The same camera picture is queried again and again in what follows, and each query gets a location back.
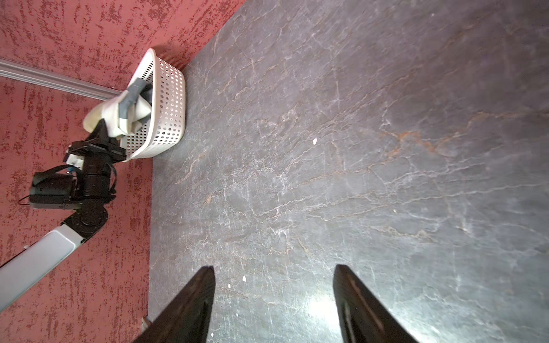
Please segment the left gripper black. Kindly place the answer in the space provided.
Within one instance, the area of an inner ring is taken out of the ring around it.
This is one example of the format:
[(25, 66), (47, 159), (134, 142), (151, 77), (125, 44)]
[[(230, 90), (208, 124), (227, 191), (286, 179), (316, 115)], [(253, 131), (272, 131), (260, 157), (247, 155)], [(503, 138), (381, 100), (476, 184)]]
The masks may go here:
[(79, 197), (102, 202), (115, 199), (117, 172), (114, 164), (126, 160), (126, 150), (109, 136), (104, 119), (99, 120), (87, 141), (75, 141), (68, 154), (84, 158), (81, 177), (77, 177)]

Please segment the blue beige white patchwork pillowcase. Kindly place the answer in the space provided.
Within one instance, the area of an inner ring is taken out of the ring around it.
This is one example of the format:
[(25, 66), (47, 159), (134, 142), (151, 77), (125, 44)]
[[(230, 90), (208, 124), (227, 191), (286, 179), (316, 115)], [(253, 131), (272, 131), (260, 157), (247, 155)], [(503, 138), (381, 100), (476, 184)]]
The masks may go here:
[(92, 133), (103, 119), (109, 137), (136, 134), (152, 115), (152, 83), (137, 78), (118, 97), (94, 107), (84, 118), (83, 127)]

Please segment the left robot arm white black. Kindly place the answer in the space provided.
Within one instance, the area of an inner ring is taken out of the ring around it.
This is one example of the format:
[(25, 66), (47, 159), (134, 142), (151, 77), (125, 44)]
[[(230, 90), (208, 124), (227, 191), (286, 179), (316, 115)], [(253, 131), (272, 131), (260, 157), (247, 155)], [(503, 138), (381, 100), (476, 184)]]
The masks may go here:
[(79, 157), (80, 167), (67, 161), (34, 174), (28, 195), (35, 209), (70, 210), (60, 226), (1, 266), (1, 310), (6, 310), (90, 240), (108, 220), (107, 204), (116, 197), (115, 164), (126, 159), (125, 149), (110, 137), (100, 120), (83, 141), (73, 142), (66, 160)]

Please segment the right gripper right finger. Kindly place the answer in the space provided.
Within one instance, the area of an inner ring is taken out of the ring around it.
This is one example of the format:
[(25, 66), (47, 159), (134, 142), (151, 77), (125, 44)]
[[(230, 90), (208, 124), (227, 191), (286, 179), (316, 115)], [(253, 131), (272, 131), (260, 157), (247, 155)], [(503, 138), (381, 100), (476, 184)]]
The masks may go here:
[(333, 291), (343, 342), (416, 341), (347, 265), (335, 267)]

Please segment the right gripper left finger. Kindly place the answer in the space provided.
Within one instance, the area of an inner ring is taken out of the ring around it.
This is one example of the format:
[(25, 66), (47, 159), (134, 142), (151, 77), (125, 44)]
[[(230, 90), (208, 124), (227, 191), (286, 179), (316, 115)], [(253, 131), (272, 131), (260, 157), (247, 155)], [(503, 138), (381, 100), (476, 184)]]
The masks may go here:
[(214, 267), (201, 267), (136, 342), (205, 343), (215, 292)]

